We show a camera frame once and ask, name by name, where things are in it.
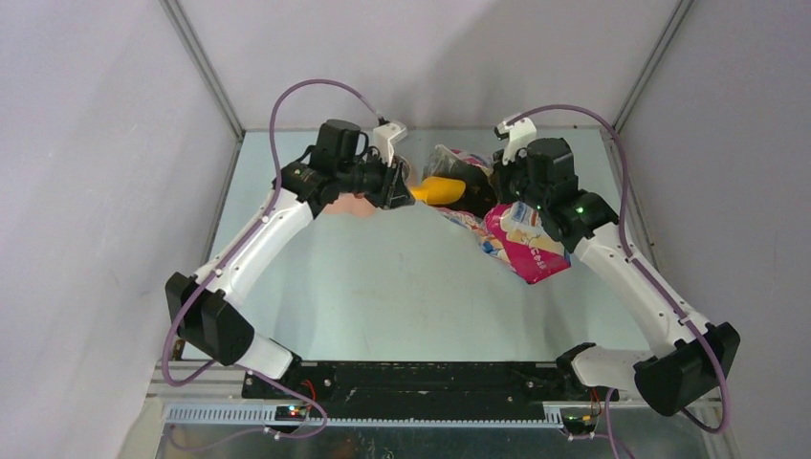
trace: pink package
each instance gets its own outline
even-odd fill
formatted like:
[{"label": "pink package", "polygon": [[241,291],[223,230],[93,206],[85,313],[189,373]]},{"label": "pink package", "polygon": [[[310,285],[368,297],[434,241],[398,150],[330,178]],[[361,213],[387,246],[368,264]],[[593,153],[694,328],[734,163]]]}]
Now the pink package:
[{"label": "pink package", "polygon": [[[490,163],[482,157],[437,145],[428,159],[423,178],[448,177],[453,163],[464,162],[490,175]],[[561,243],[544,232],[537,212],[523,203],[497,204],[479,218],[469,211],[435,207],[451,222],[471,230],[484,253],[497,258],[529,284],[535,284],[571,266]]]}]

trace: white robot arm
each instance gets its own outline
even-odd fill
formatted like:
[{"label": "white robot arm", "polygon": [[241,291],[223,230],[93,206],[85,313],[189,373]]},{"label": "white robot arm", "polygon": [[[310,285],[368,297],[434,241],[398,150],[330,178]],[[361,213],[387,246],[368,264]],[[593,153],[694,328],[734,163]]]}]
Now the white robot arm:
[{"label": "white robot arm", "polygon": [[[499,202],[519,200],[537,208],[546,232],[614,289],[650,346],[649,351],[638,352],[584,343],[558,358],[559,370],[580,386],[638,393],[666,416],[712,389],[714,373],[687,321],[706,338],[725,373],[740,342],[737,331],[728,323],[710,324],[633,244],[623,247],[617,214],[599,195],[578,188],[573,153],[565,140],[536,139],[528,119],[505,121],[495,132],[510,140],[494,156],[491,185]],[[198,279],[208,281],[184,316],[180,337],[224,365],[236,363],[273,379],[284,376],[300,357],[256,334],[237,310],[281,248],[341,193],[362,193],[378,208],[414,203],[406,187],[406,167],[393,154],[394,143],[405,134],[397,122],[379,126],[372,132],[370,148],[356,156],[360,128],[340,120],[324,123],[317,143],[308,148],[309,163],[297,161],[282,168],[281,189],[275,200],[270,199],[273,195],[268,200],[273,208],[260,208],[194,276],[175,273],[166,283],[169,312],[175,318],[201,286]],[[682,316],[661,289],[680,303]]]},{"label": "white robot arm", "polygon": [[599,195],[579,189],[574,155],[564,139],[536,139],[532,121],[511,122],[515,118],[495,128],[496,136],[509,140],[493,162],[491,185],[499,202],[536,208],[550,237],[614,290],[650,346],[638,352],[585,343],[558,358],[558,367],[584,386],[640,394],[660,414],[675,414],[717,385],[696,333],[706,339],[725,374],[740,336],[729,323],[713,326],[633,243],[624,245],[613,209]]},{"label": "white robot arm", "polygon": [[307,164],[290,163],[281,170],[281,189],[239,234],[208,263],[186,277],[175,273],[166,283],[169,312],[175,318],[198,279],[210,282],[188,309],[178,335],[224,365],[238,364],[273,379],[284,375],[298,359],[281,344],[255,333],[239,315],[254,282],[299,231],[341,193],[362,193],[378,208],[414,203],[406,187],[406,166],[394,156],[394,143],[406,135],[396,121],[372,131],[370,147],[356,155],[362,132],[341,120],[325,122]]}]

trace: metal surface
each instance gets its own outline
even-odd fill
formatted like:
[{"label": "metal surface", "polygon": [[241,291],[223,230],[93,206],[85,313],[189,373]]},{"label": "metal surface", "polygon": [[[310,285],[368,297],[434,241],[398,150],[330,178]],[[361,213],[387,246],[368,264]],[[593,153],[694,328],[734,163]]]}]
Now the metal surface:
[{"label": "metal surface", "polygon": [[[221,426],[289,426],[291,422],[276,419],[276,409],[290,405],[288,401],[267,401],[244,404],[170,404],[166,407],[169,424],[216,424]],[[418,419],[352,419],[330,418],[330,426],[351,427],[476,427],[476,428],[562,428],[560,408],[544,407],[544,420],[527,421],[426,421]],[[321,419],[303,423],[318,426]]]},{"label": "metal surface", "polygon": [[[617,438],[642,458],[712,459],[700,430],[682,416],[663,418],[649,409],[614,409],[611,419]],[[437,428],[437,427],[344,427],[333,426],[307,440],[275,441],[273,435],[252,433],[218,448],[186,454],[168,445],[174,435],[184,446],[201,446],[245,429],[244,426],[179,425],[164,430],[156,457],[241,459],[285,458],[610,458],[604,439],[569,443],[550,428]],[[598,427],[604,433],[604,425]]]},{"label": "metal surface", "polygon": [[640,95],[644,92],[656,68],[659,67],[659,63],[662,62],[662,57],[664,57],[670,47],[673,37],[676,36],[679,28],[681,28],[687,13],[690,11],[690,7],[692,7],[692,3],[693,0],[679,0],[676,8],[673,9],[673,13],[670,14],[668,23],[659,35],[659,39],[656,40],[656,45],[654,45],[653,50],[650,51],[650,55],[647,57],[642,71],[639,73],[639,76],[637,76],[633,87],[631,87],[630,92],[625,98],[623,107],[620,108],[620,113],[617,114],[617,119],[614,121],[614,128],[617,129],[617,132],[623,131],[631,112],[633,112],[634,107],[636,107]]},{"label": "metal surface", "polygon": [[242,138],[245,137],[245,128],[242,127],[242,122],[240,122],[239,117],[237,117],[225,88],[223,88],[223,84],[217,77],[216,72],[214,72],[211,61],[208,60],[208,56],[205,50],[203,50],[200,40],[197,38],[197,33],[195,33],[194,28],[191,27],[191,23],[188,21],[183,6],[179,0],[160,0],[160,2],[172,26],[175,28],[175,32],[177,32],[178,37],[183,42],[183,46],[186,48],[186,51],[188,51],[191,61],[200,72],[200,77],[214,97],[217,108],[219,108],[223,117],[225,117],[236,139],[241,141]]}]

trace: plastic bag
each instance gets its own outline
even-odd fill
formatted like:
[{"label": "plastic bag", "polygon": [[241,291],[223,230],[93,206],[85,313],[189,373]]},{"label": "plastic bag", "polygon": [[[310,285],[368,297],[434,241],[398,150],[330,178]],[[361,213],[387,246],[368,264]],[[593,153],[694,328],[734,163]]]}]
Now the plastic bag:
[{"label": "plastic bag", "polygon": [[495,193],[487,183],[491,172],[491,162],[484,157],[437,145],[428,158],[423,178],[465,181],[469,192],[460,201],[434,208],[451,222],[472,231],[484,253],[506,264],[527,283],[535,284],[569,268],[569,254],[544,232],[533,208],[518,202],[505,205],[495,201]]}]

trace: gray wall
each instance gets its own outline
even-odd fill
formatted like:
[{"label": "gray wall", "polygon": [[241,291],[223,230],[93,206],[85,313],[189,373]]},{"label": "gray wall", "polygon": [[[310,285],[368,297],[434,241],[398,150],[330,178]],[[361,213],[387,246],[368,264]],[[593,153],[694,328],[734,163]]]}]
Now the gray wall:
[{"label": "gray wall", "polygon": [[[492,128],[550,101],[617,113],[676,0],[182,3],[248,129],[267,129],[278,95],[313,77],[357,87],[409,126]],[[374,121],[342,91],[310,88],[278,122],[315,128],[325,116]]]},{"label": "gray wall", "polygon": [[742,343],[744,457],[807,457],[811,3],[699,1],[633,115],[631,168],[666,275]]},{"label": "gray wall", "polygon": [[0,456],[115,457],[233,143],[157,1],[0,3]]}]

